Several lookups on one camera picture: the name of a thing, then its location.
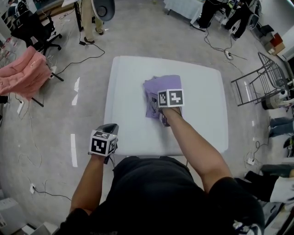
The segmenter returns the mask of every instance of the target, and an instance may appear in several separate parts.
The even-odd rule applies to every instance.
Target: pink clothing
[[[50,75],[46,57],[30,46],[21,57],[0,68],[0,95],[13,92],[29,101]]]

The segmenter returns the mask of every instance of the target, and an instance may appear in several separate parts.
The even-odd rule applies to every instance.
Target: black and white marker cube
[[[180,107],[184,106],[183,89],[167,89],[158,92],[158,107]]]
[[[115,151],[116,142],[116,135],[93,130],[91,133],[89,153],[107,157]]]

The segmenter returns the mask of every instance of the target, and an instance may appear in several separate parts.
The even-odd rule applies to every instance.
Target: metal rack
[[[251,73],[248,73],[236,80],[231,81],[231,83],[236,83],[236,87],[240,96],[241,104],[239,104],[238,106],[245,105],[255,101],[256,101],[255,104],[258,104],[262,102],[263,100],[280,93],[282,90],[289,91],[285,75],[283,71],[281,70],[281,68],[277,65],[277,63],[275,63],[273,60],[271,60],[270,58],[268,58],[267,56],[265,56],[264,54],[260,52],[258,52],[258,56],[262,63],[261,68],[254,70]],[[252,85],[256,98],[249,100],[247,102],[243,102],[243,98],[242,98],[237,81],[253,73],[257,73],[258,76],[249,84]],[[261,97],[257,96],[258,92],[256,92],[256,89],[254,87],[254,82],[258,79],[261,82],[261,85],[264,91],[264,95]]]

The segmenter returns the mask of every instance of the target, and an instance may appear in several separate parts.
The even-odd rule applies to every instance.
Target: concrete floor
[[[79,62],[102,53],[94,46],[79,45],[74,13],[63,20],[59,20],[59,17],[54,17],[54,21],[57,32],[62,30],[63,38],[57,39],[55,43],[63,48],[60,52],[56,48],[47,52],[47,56],[53,55],[53,65],[58,60],[57,72],[70,62]],[[29,113],[19,120],[19,103],[14,95],[11,95],[11,104],[5,108],[0,129],[0,182],[5,195],[21,204],[28,222],[35,226],[44,221],[59,225],[68,215],[68,199],[37,193],[32,196],[29,192],[30,181],[39,191],[44,191],[46,182],[47,192],[72,197],[90,158],[87,155],[90,132],[103,124],[108,79],[115,56],[159,57],[219,70],[225,88],[229,124],[229,148],[222,155],[234,176],[242,176],[249,169],[258,171],[258,165],[245,165],[247,153],[249,156],[250,151],[255,150],[255,141],[261,144],[267,142],[270,116],[290,117],[292,114],[286,114],[284,109],[264,111],[260,104],[237,107],[238,98],[234,95],[230,81],[240,77],[241,72],[249,73],[261,66],[258,51],[275,60],[285,71],[282,62],[267,54],[250,31],[247,30],[239,40],[233,41],[230,49],[231,53],[248,59],[234,58],[232,62],[238,70],[227,62],[222,52],[213,50],[204,42],[206,33],[190,27],[189,20],[174,12],[167,16],[161,1],[154,5],[150,0],[118,0],[115,17],[106,22],[104,27],[107,31],[103,36],[94,35],[96,44],[106,53],[101,58],[71,65],[60,74],[64,82],[57,79],[46,82],[40,94],[36,95],[37,99],[44,102],[44,108],[32,101]],[[223,31],[216,20],[212,21],[209,28],[209,39],[214,47],[230,46],[229,33]],[[18,55],[24,50],[22,43]],[[29,115],[32,117],[32,132],[39,151],[32,139]],[[75,135],[78,167],[72,164],[71,134]],[[282,160],[285,155],[282,145],[286,138],[276,137],[269,141],[268,147],[263,146],[256,153],[260,165]],[[42,164],[38,168],[40,154]],[[26,155],[37,167],[30,163]],[[118,163],[123,157],[115,156],[115,162]],[[177,159],[185,162],[184,157]],[[102,200],[105,200],[111,186],[112,168],[111,164],[105,166]],[[191,171],[195,181],[199,182],[194,170]]]

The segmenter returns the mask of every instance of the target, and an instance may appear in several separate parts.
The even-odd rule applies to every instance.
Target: sneaker
[[[220,25],[224,30],[226,30],[227,32],[229,32],[229,29],[226,28],[226,26],[224,24]]]
[[[94,44],[95,43],[94,40],[93,41],[88,41],[86,37],[84,37],[84,40],[85,40],[85,42],[90,43],[90,44]]]
[[[235,41],[237,41],[237,39],[238,39],[234,34],[232,34],[232,38],[233,38]]]
[[[97,31],[97,28],[95,28],[96,32],[99,33],[99,35],[103,35],[104,34],[104,30],[100,29],[101,31]]]
[[[202,32],[206,32],[206,28],[200,27],[199,24],[197,24],[196,26],[193,25],[193,27],[200,30],[200,31],[202,31]]]

